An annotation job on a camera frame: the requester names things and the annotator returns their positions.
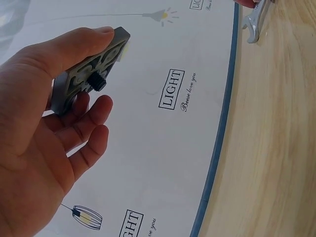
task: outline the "fingernail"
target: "fingernail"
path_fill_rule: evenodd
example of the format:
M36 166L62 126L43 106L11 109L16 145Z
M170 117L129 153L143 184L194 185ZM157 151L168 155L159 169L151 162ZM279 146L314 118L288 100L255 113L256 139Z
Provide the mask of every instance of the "fingernail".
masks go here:
M114 32L114 29L110 26L104 26L104 27L100 27L100 28L96 28L94 29L97 32L101 32L101 33L111 33Z

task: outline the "blue table edge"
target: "blue table edge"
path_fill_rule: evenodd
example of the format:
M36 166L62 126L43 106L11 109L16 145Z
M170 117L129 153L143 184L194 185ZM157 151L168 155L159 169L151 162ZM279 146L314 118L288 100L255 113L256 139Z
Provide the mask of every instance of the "blue table edge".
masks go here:
M223 105L222 105L222 112L221 112L221 117L220 117L220 121L218 125L213 154L212 154L208 174L206 177L206 182L204 185L201 201L197 210L197 215L193 224L190 237L198 237L200 233L204 216L206 213L208 201L210 199L211 191L213 188L218 161L221 154L221 149L222 149L225 130L226 130L229 106L230 106L230 101L231 101L231 95L232 95L233 81L234 81L235 61L236 61L237 41L238 41L238 27L239 27L239 4L235 3L232 45L231 45L231 53L230 53L230 60L229 60L229 66L228 66L227 82L226 82L225 94L224 94Z

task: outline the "wrench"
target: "wrench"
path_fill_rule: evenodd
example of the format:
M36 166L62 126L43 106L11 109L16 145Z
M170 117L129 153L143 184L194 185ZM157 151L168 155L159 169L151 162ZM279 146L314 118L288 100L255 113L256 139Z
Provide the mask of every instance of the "wrench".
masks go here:
M259 40L259 24L261 15L265 6L270 4L271 1L272 0L260 0L260 2L255 5L255 8L252 10L252 12L243 18L242 29L244 30L248 27L250 31L250 36L247 40L248 43L256 43Z

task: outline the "table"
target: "table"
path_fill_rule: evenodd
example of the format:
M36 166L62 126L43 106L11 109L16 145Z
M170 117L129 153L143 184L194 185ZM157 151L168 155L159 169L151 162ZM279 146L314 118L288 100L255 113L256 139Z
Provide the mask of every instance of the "table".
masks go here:
M277 0L248 35L200 236L315 237L316 1Z

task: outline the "hand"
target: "hand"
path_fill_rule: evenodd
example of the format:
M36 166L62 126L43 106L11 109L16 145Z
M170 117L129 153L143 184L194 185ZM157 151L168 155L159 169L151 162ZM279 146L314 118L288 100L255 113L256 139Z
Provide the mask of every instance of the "hand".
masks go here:
M0 67L0 233L31 237L52 219L74 182L105 152L112 108L101 96L87 111L78 96L66 115L49 109L53 78L103 51L109 27L80 28L20 50ZM69 158L66 153L87 143Z

